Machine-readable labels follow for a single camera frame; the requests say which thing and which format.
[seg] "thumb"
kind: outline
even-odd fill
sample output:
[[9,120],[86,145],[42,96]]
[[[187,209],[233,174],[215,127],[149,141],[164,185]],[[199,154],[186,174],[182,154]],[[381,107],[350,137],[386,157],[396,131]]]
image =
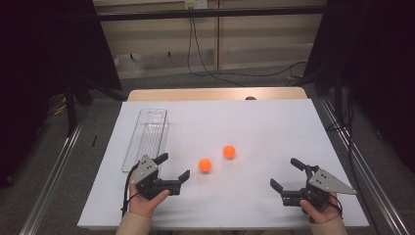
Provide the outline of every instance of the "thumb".
[[300,205],[308,213],[308,215],[310,215],[314,219],[316,223],[319,223],[319,221],[321,221],[322,214],[309,201],[301,200]]
[[169,194],[170,194],[169,190],[163,190],[149,203],[152,205],[153,208],[156,208],[168,197]]

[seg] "person's arm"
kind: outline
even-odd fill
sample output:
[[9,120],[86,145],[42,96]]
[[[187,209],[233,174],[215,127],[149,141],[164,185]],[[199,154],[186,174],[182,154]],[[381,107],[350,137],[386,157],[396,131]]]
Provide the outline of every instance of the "person's arm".
[[[330,202],[336,205],[336,194],[332,194]],[[328,206],[324,211],[319,211],[307,200],[300,201],[301,207],[310,216],[310,228],[313,235],[346,235],[347,231],[339,211]]]
[[129,195],[135,196],[129,201],[128,212],[122,218],[116,235],[148,235],[152,226],[153,212],[169,194],[168,190],[164,190],[149,201],[138,194],[138,189],[133,183],[129,184]]

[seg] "person's left hand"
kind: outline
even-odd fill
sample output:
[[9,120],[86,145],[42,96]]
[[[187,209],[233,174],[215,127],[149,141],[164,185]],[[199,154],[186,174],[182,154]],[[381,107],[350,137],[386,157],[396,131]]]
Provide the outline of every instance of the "person's left hand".
[[[134,173],[132,173],[130,177],[130,182],[134,178]],[[129,184],[129,195],[130,197],[136,195],[138,193],[138,189],[135,184]],[[142,197],[140,194],[137,194],[129,201],[129,209],[128,211],[131,213],[143,215],[146,217],[151,217],[156,209],[156,207],[161,204],[167,196],[170,194],[170,191],[164,190],[160,192],[154,199],[148,200]]]

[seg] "horizontal metal beam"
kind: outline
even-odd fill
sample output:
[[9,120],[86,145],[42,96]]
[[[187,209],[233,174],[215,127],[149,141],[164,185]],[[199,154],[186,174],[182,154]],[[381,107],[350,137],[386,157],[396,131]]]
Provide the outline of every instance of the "horizontal metal beam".
[[71,21],[94,20],[99,22],[137,21],[159,19],[186,19],[186,18],[216,18],[216,17],[248,17],[248,16],[275,16],[275,15],[310,15],[323,14],[325,6],[285,7],[285,8],[252,8],[252,9],[202,9],[202,10],[174,10],[157,12],[120,12],[98,13],[97,15],[64,15],[61,19]]

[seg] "white tabletop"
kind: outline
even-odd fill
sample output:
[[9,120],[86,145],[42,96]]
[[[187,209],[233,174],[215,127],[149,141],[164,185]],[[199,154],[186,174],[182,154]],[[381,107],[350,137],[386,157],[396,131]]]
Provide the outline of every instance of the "white tabletop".
[[[177,179],[190,169],[180,196],[156,210],[155,229],[297,229],[308,226],[300,208],[284,207],[269,186],[270,178],[285,190],[305,186],[305,173],[290,164],[297,158],[319,165],[349,185],[346,174],[310,100],[182,101],[123,103],[78,226],[115,229],[126,173],[121,171],[138,114],[166,109],[169,130],[160,178]],[[222,148],[236,148],[233,160]],[[210,158],[211,171],[198,161]],[[339,195],[346,226],[368,226],[355,196]]]

